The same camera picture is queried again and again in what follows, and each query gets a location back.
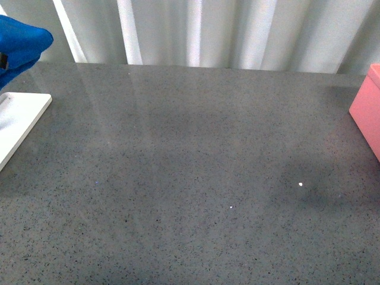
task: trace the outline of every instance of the white curtain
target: white curtain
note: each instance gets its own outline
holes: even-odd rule
[[[50,62],[365,74],[380,62],[379,0],[0,0],[44,27]]]

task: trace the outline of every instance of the gray countertop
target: gray countertop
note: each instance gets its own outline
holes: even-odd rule
[[[37,63],[1,90],[53,103],[0,172],[0,284],[378,284],[363,79]]]

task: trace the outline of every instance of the white tray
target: white tray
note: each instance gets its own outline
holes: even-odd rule
[[[50,94],[7,92],[0,96],[0,171],[51,102]]]

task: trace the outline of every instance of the speckled quartz surface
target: speckled quartz surface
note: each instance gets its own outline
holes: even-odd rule
[[[38,63],[1,90],[53,103],[0,173],[0,284],[378,284],[363,79]]]

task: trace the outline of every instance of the blue cloth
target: blue cloth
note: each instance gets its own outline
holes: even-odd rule
[[[8,55],[8,69],[0,68],[0,89],[31,68],[52,43],[47,30],[0,15],[0,53]]]

